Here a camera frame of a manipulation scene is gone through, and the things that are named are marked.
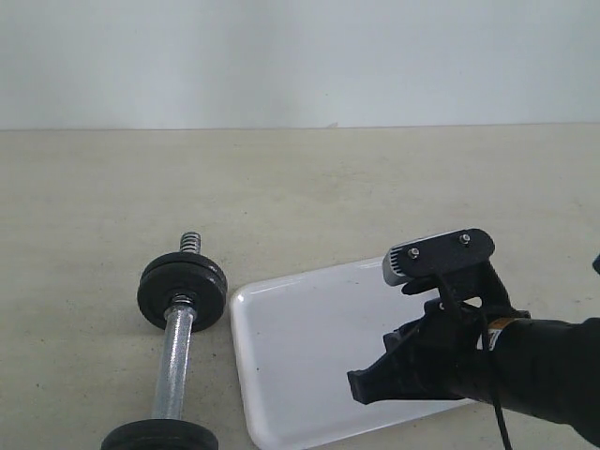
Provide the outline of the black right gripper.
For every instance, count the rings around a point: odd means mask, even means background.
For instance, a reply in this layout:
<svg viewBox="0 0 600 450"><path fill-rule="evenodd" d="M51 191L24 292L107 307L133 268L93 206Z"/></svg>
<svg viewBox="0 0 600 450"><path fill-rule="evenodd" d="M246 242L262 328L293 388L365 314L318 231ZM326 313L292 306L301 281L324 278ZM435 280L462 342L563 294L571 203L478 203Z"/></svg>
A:
<svg viewBox="0 0 600 450"><path fill-rule="evenodd" d="M453 319L439 301L427 301L424 316L383 336L385 353L365 369L347 373L352 398L361 404L386 400L493 398L488 327L490 307L459 305Z"/></svg>

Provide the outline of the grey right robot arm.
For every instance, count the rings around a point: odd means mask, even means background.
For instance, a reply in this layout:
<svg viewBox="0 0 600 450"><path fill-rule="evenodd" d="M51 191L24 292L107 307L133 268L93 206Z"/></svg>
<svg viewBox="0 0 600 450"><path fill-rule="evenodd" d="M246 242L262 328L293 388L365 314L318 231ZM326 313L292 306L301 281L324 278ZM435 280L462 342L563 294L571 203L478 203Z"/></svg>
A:
<svg viewBox="0 0 600 450"><path fill-rule="evenodd" d="M599 321L484 316L465 304L456 320L438 302L383 338L385 353L348 374L352 397L472 399L572 427L599 444Z"/></svg>

